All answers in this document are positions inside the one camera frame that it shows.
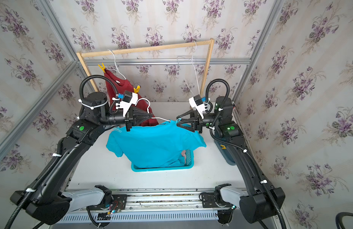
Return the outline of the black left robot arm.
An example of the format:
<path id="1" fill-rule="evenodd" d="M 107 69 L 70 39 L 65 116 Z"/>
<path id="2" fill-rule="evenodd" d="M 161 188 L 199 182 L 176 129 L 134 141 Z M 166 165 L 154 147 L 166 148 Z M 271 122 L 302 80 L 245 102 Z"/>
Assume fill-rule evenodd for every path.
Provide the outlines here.
<path id="1" fill-rule="evenodd" d="M 108 102 L 107 95 L 94 92 L 84 96 L 86 83 L 99 78 L 107 81 L 115 91 L 115 97 Z M 5 227 L 10 229 L 21 210 L 43 224 L 53 225 L 68 212 L 81 208 L 108 205 L 111 192 L 105 186 L 97 185 L 74 194 L 62 192 L 61 187 L 81 157 L 94 145 L 107 126 L 124 125 L 127 131 L 153 117 L 151 112 L 137 108 L 138 94 L 125 91 L 119 93 L 115 83 L 102 75 L 90 75 L 79 86 L 81 109 L 78 120 L 57 144 L 57 151 L 40 175 L 25 189 L 15 191 L 10 200 L 17 207 Z"/>

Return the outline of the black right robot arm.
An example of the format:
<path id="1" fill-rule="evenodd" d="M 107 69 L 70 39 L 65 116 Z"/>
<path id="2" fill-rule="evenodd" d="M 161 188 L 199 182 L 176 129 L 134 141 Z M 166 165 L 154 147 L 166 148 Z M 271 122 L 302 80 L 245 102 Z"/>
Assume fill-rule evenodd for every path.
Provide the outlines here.
<path id="1" fill-rule="evenodd" d="M 281 228 L 287 227 L 281 207 L 285 200 L 282 188 L 275 187 L 262 172 L 254 156 L 246 146 L 240 127 L 233 121 L 233 101 L 229 97 L 230 85 L 224 79 L 214 79 L 206 87 L 205 98 L 193 97 L 192 109 L 177 117 L 177 126 L 191 132 L 202 133 L 207 128 L 222 155 L 230 155 L 238 167 L 246 192 L 230 184 L 215 188 L 217 205 L 230 204 L 240 209 L 248 223 L 259 222 L 277 216 Z"/>

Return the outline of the turquoise t-shirt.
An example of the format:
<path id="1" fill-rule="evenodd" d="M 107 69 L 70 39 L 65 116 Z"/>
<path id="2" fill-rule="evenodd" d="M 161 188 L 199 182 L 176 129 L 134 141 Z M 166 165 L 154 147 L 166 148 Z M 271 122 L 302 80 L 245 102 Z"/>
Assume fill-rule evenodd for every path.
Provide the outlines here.
<path id="1" fill-rule="evenodd" d="M 106 147 L 117 157 L 125 155 L 140 169 L 182 167 L 186 163 L 183 150 L 207 146 L 198 132 L 179 128 L 176 122 L 121 130 L 110 133 Z"/>

